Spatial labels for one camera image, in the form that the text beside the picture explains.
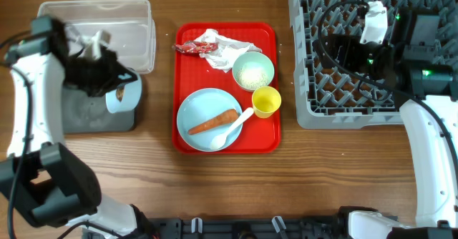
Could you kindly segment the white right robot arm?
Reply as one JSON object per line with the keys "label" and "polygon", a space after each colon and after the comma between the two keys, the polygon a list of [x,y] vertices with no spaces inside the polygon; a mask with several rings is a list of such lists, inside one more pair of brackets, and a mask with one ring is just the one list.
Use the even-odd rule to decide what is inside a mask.
{"label": "white right robot arm", "polygon": [[342,207],[340,238],[457,236],[457,72],[434,63],[439,15],[400,8],[389,22],[379,1],[355,1],[361,36],[319,35],[313,44],[325,68],[337,68],[390,92],[409,138],[416,178],[416,222],[406,225],[371,208]]}

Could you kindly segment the white rice pile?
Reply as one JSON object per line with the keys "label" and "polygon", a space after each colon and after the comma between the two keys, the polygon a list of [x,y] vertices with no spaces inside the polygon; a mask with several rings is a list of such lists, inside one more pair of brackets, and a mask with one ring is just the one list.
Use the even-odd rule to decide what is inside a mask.
{"label": "white rice pile", "polygon": [[270,81],[267,71],[255,62],[243,64],[235,73],[235,79],[242,88],[250,91],[266,86]]}

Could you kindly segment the brown food scrap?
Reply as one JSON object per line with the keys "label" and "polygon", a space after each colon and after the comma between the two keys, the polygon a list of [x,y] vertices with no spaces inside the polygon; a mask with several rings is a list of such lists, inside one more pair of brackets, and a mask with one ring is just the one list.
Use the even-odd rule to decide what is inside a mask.
{"label": "brown food scrap", "polygon": [[115,95],[116,95],[116,98],[119,102],[122,101],[123,97],[124,97],[124,91],[125,91],[125,88],[124,87],[118,87],[116,89],[116,92],[115,92]]}

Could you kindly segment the red snack wrapper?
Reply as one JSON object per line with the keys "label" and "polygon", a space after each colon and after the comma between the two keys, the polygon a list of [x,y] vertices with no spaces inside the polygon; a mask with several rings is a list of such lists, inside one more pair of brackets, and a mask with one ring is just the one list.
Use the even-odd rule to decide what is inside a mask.
{"label": "red snack wrapper", "polygon": [[184,44],[174,44],[172,48],[182,54],[206,54],[218,49],[217,42],[188,41]]}

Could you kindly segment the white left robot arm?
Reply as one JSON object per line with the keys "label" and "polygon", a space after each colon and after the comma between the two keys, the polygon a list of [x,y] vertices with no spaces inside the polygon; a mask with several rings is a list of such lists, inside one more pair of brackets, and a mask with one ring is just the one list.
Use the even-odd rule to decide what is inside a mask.
{"label": "white left robot arm", "polygon": [[102,194],[93,170],[64,143],[62,90],[68,86],[102,97],[140,84],[139,75],[119,63],[104,30],[78,36],[71,54],[66,24],[50,15],[1,43],[1,62],[14,81],[14,131],[1,162],[1,193],[9,214],[30,226],[82,227],[105,238],[147,238],[154,230],[134,205]]}

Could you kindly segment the white paper napkin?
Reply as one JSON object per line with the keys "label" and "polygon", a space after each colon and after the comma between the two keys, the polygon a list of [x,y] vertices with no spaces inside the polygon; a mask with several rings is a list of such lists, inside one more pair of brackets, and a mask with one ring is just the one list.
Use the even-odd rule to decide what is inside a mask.
{"label": "white paper napkin", "polygon": [[215,29],[207,29],[202,35],[194,39],[195,42],[217,43],[218,48],[209,53],[200,53],[213,69],[229,72],[236,59],[246,52],[262,52],[254,43],[242,42],[220,35]]}

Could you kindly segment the mint green bowl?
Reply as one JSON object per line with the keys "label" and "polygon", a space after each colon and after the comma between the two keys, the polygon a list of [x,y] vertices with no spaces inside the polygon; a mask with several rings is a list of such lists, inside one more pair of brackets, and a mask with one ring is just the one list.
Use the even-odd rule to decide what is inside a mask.
{"label": "mint green bowl", "polygon": [[236,59],[232,74],[239,87],[254,92],[260,87],[271,84],[275,67],[266,55],[260,52],[246,52]]}

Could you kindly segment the light blue small bowl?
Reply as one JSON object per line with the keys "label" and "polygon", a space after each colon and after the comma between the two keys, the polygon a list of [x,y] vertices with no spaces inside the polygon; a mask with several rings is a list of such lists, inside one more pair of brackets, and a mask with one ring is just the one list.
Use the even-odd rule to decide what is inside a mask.
{"label": "light blue small bowl", "polygon": [[120,76],[122,83],[118,87],[125,88],[124,97],[121,102],[117,100],[115,95],[116,89],[118,87],[106,93],[105,95],[107,110],[112,114],[118,112],[129,112],[133,110],[140,102],[140,98],[142,96],[142,79],[136,71],[134,71],[133,69],[130,69],[130,71],[133,72],[137,79],[133,82],[127,82],[127,79],[131,78],[132,75],[126,74]]}

